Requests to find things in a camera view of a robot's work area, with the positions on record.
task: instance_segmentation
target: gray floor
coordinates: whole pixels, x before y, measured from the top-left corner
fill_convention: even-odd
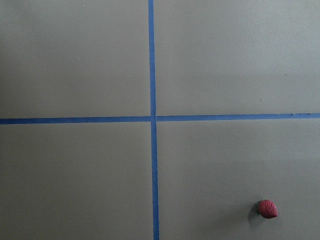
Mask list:
[[[320,113],[319,12],[155,0],[156,114]],[[150,116],[148,17],[142,0],[0,1],[0,118]],[[0,125],[0,239],[152,240],[150,119]],[[160,239],[318,240],[319,127],[158,122]],[[257,215],[267,198],[279,217]]]

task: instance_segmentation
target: strawberry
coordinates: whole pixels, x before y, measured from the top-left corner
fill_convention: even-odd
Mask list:
[[[277,206],[271,200],[258,202],[258,213],[265,219],[272,219],[278,216]]]

